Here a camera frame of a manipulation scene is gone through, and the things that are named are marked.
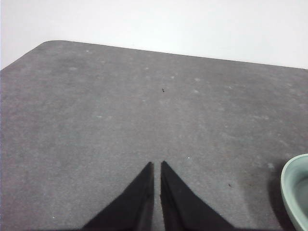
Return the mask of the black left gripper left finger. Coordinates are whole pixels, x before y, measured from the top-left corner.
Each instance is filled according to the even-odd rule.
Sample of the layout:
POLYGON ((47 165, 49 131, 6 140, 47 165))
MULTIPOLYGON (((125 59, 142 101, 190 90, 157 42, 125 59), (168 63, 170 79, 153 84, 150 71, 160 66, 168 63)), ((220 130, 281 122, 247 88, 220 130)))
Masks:
POLYGON ((150 231, 153 211, 154 164, 149 162, 127 188, 82 230, 150 231))

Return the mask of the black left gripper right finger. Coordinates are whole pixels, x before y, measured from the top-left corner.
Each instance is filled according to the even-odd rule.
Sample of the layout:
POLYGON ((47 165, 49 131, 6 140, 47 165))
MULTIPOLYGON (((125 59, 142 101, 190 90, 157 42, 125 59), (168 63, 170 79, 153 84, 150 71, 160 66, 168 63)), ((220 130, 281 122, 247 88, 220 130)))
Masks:
POLYGON ((160 198, 167 231, 234 230, 234 226, 200 199, 166 161, 161 163, 160 198))

